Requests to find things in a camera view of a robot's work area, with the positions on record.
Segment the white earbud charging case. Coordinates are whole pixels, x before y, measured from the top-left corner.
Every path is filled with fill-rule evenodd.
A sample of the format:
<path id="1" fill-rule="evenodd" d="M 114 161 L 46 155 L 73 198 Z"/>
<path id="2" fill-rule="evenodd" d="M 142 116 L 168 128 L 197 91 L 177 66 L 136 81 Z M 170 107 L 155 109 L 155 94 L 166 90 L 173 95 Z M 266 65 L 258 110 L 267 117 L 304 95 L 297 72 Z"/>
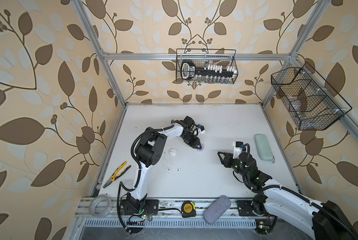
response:
<path id="1" fill-rule="evenodd" d="M 177 155 L 177 149 L 175 149 L 175 148 L 170 149 L 168 152 L 169 152 L 170 156 L 176 156 Z"/>

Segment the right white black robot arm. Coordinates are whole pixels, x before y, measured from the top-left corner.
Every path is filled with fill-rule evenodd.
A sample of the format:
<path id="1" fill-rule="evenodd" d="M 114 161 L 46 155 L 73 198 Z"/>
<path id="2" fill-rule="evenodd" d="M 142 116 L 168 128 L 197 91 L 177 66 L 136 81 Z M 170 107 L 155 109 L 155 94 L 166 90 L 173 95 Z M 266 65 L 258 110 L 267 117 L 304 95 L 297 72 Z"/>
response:
<path id="1" fill-rule="evenodd" d="M 257 216 L 272 215 L 293 225 L 314 240 L 358 240 L 358 233 L 341 208 L 331 202 L 322 203 L 291 190 L 263 173 L 248 151 L 237 158 L 218 152 L 221 164 L 241 176 L 251 192 L 252 211 Z"/>

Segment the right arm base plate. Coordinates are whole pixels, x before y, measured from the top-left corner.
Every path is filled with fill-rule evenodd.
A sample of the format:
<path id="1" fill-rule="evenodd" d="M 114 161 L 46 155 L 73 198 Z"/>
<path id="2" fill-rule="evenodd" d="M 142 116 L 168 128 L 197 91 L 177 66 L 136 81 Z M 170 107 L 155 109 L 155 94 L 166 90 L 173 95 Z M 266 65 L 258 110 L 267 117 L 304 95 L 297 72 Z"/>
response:
<path id="1" fill-rule="evenodd" d="M 240 217 L 260 217 L 260 218 L 275 217 L 275 215 L 269 214 L 265 209 L 263 209 L 261 214 L 255 213 L 252 200 L 236 200 L 236 204 Z"/>

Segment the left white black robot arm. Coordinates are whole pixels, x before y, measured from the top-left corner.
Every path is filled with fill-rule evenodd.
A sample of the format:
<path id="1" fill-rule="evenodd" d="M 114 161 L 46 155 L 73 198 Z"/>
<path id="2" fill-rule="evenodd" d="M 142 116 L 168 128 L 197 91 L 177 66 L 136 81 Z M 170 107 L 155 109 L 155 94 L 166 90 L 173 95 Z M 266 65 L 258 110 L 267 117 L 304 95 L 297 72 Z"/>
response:
<path id="1" fill-rule="evenodd" d="M 172 120 L 171 125 L 161 129 L 147 128 L 131 145 L 131 157 L 137 163 L 137 172 L 133 188 L 129 189 L 119 183 L 119 190 L 125 190 L 126 198 L 118 197 L 117 209 L 126 216 L 150 215 L 157 213 L 157 205 L 152 205 L 147 198 L 147 186 L 150 172 L 162 157 L 167 141 L 181 138 L 189 147 L 202 150 L 199 138 L 205 132 L 203 125 L 198 125 L 187 116 L 184 120 Z"/>

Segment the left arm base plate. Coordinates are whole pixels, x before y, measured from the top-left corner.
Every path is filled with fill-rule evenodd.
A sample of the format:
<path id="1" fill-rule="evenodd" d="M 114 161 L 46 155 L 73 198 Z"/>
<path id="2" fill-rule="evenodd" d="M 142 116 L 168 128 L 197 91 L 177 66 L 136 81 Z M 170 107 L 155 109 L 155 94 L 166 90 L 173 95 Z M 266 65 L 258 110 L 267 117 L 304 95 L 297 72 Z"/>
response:
<path id="1" fill-rule="evenodd" d="M 144 202 L 144 207 L 141 210 L 134 210 L 126 200 L 120 202 L 120 212 L 122 215 L 141 215 L 141 216 L 154 216 L 157 215 L 159 208 L 159 200 L 147 199 Z"/>

